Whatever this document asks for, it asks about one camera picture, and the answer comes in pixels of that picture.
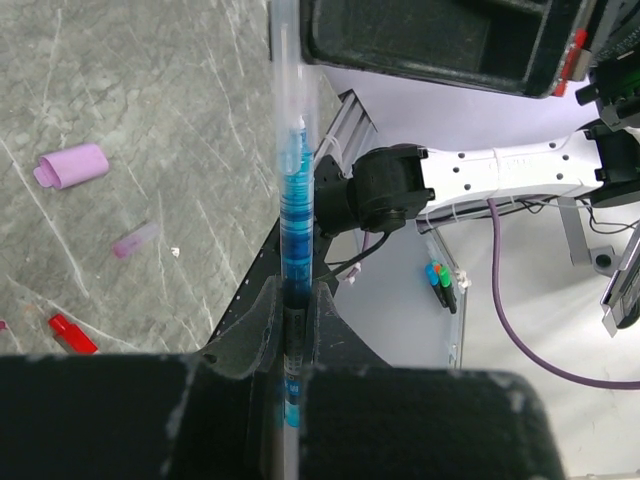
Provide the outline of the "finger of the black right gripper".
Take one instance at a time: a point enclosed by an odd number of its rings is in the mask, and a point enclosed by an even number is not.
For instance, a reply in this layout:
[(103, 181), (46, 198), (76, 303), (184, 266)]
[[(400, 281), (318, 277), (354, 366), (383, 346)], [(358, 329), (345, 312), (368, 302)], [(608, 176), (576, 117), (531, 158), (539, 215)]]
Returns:
[(308, 1), (305, 57), (528, 98), (558, 82), (577, 1)]

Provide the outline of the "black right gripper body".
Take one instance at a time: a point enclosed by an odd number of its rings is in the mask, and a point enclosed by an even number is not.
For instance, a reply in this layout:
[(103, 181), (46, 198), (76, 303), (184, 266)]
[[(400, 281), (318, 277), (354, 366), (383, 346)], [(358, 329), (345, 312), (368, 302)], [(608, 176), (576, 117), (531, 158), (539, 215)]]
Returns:
[(588, 1), (573, 34), (554, 95), (571, 82), (579, 105), (595, 104), (612, 131), (639, 133), (639, 3)]

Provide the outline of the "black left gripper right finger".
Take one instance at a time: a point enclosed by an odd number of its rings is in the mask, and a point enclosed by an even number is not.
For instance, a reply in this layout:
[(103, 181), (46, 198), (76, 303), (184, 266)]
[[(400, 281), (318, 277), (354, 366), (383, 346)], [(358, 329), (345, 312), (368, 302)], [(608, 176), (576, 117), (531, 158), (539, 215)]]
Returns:
[(504, 371), (395, 368), (313, 289), (301, 373), (303, 479), (561, 479), (545, 408)]

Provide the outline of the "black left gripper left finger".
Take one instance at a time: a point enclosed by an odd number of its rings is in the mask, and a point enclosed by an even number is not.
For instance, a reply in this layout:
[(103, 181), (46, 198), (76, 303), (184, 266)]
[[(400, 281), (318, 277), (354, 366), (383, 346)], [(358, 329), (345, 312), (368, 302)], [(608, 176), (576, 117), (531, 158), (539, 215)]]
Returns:
[(274, 478), (279, 287), (197, 352), (3, 357), (2, 477)]

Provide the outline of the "clear pen cap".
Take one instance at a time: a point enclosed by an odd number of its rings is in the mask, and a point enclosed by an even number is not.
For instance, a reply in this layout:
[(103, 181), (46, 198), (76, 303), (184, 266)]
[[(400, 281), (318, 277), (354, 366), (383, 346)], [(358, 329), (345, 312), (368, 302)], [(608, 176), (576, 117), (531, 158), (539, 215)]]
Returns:
[(273, 72), (276, 164), (283, 175), (302, 164), (301, 133), (314, 150), (318, 142), (318, 77), (301, 54), (300, 3), (268, 3), (269, 41)]

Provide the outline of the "blue pen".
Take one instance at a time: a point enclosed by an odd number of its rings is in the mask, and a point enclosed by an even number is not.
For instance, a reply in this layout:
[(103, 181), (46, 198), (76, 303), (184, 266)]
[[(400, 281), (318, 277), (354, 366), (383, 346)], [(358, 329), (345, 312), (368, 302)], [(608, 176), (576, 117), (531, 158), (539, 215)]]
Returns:
[(284, 332), (284, 422), (300, 426), (299, 375), (313, 276), (313, 153), (302, 119), (288, 129), (280, 188), (280, 258)]

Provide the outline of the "purple highlighter cap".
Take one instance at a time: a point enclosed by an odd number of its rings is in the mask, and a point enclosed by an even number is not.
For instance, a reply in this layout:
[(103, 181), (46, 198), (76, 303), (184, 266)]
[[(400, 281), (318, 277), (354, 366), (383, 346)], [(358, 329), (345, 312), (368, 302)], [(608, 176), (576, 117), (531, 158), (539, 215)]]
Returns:
[(96, 144), (83, 144), (39, 158), (33, 170), (43, 188), (63, 190), (107, 174), (110, 164)]

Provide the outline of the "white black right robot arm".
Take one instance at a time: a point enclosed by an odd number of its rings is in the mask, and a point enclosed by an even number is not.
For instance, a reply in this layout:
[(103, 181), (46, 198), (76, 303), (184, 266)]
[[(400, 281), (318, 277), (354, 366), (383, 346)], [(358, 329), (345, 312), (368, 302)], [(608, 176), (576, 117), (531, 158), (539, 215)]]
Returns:
[(327, 237), (389, 234), (410, 219), (499, 197), (639, 197), (639, 5), (635, 1), (304, 1), (310, 62), (529, 99), (584, 80), (599, 121), (534, 145), (445, 152), (380, 147), (347, 179), (319, 185)]

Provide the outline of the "red pen cap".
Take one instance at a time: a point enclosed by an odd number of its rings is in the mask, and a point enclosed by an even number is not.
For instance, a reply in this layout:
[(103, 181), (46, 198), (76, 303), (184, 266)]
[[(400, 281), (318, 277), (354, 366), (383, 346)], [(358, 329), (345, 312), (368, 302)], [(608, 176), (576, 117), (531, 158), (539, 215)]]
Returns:
[(69, 321), (64, 315), (52, 316), (47, 324), (54, 338), (69, 352), (80, 355), (94, 355), (98, 352), (97, 345), (75, 323)]

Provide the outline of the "coloured markers bundle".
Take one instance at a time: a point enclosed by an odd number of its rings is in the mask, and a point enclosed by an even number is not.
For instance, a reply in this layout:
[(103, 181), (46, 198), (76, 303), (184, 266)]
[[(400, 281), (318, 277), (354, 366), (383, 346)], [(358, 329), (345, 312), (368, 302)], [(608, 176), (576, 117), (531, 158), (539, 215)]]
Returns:
[(425, 266), (425, 273), (441, 306), (455, 315), (458, 310), (457, 299), (449, 269), (438, 262), (431, 262)]

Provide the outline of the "small pale purple cap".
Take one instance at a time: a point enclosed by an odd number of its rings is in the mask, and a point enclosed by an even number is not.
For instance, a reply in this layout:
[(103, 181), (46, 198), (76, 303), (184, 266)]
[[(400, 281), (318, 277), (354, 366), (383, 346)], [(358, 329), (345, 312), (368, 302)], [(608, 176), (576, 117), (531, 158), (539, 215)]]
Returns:
[(146, 223), (115, 242), (112, 253), (116, 258), (127, 258), (152, 241), (159, 232), (160, 227), (156, 223)]

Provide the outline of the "aluminium frame rail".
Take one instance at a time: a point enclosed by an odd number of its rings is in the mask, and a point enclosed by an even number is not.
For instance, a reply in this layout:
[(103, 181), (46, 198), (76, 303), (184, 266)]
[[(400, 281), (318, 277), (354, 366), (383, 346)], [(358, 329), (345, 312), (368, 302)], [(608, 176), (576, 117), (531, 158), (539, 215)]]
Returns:
[(378, 131), (353, 90), (341, 94), (340, 99), (341, 107), (316, 150), (314, 166), (329, 155), (349, 173), (351, 165), (372, 148)]

